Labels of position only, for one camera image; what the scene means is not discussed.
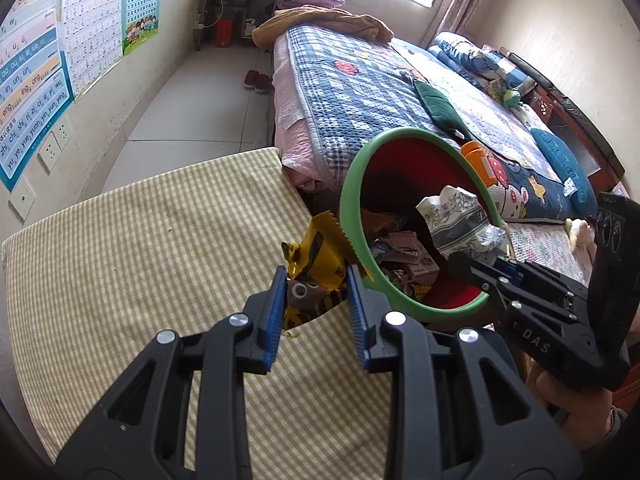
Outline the person's right hand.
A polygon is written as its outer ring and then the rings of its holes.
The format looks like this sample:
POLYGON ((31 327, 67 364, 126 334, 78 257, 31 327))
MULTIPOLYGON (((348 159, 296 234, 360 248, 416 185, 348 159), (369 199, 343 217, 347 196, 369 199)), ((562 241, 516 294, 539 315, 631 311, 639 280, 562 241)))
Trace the person's right hand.
POLYGON ((561 429, 578 451, 599 452, 623 426, 627 414, 613 405, 611 391, 603 388, 576 392, 565 387, 538 363, 528 374, 526 385, 545 407, 567 411, 561 429))

